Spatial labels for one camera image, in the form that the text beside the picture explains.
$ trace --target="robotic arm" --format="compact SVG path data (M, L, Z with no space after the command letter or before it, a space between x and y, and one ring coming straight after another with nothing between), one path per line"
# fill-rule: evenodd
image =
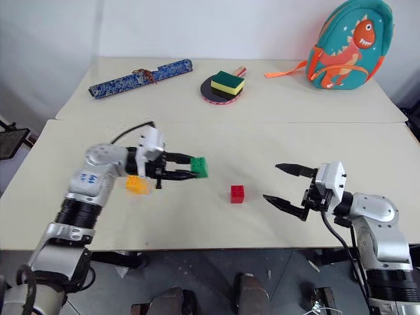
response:
M167 171L167 161L189 164L191 156L166 152L160 132L151 126L144 130L136 148L97 144L87 150L85 164L71 179L61 211L48 225L29 268L23 267L18 285L6 290L2 314L56 315L68 293L84 290L91 260L85 246L92 242L96 220L117 177L157 179L157 189L162 180L198 178L187 170Z
M374 315L419 315L419 288L413 277L408 242L398 229L395 205L383 196L345 192L347 175L341 162L322 164L319 169L297 164L278 164L276 167L291 175L308 177L312 182L304 193L303 208L282 198L264 195L268 202L302 221L311 209L321 211L329 228L327 214L335 215L336 224L354 227L361 272L367 282L362 284L362 290L367 288L364 294L370 312Z

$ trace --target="orange backpack strap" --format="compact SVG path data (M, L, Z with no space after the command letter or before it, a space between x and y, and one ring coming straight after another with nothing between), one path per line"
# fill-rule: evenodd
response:
M302 61L301 63L299 63L296 66L296 68L293 69L293 70L289 70L289 71L286 71L286 72L266 73L265 77L281 77L282 75L292 74L293 72L296 72L298 69L305 67L307 63L308 62L305 60L305 61Z
M321 58L321 55L324 53L324 50L322 48L317 47L316 45L314 48L312 48L314 53L312 54L311 60L309 60L309 69L308 69L308 80L312 77L312 75L315 73L316 65L318 64L318 60Z

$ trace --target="green lego block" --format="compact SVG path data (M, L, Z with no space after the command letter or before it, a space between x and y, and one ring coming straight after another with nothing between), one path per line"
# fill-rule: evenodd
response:
M207 163L204 157L192 157L190 164L191 172L198 173L199 179L204 179L209 176L207 172Z

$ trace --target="white wall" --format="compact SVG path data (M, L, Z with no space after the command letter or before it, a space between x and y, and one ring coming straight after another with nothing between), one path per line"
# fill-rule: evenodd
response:
M9 120L21 119L40 130L67 101L96 53L305 59L328 14L340 3L0 0L0 70L4 85L0 110ZM394 40L376 79L399 103L420 73L420 1L387 3L394 12ZM102 12L102 27L98 28Z
M0 112L40 133L93 53L96 1L0 0Z

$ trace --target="red lego block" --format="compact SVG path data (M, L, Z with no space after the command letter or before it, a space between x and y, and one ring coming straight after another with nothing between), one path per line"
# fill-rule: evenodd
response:
M245 188L243 186L230 187L230 203L243 203L245 199Z

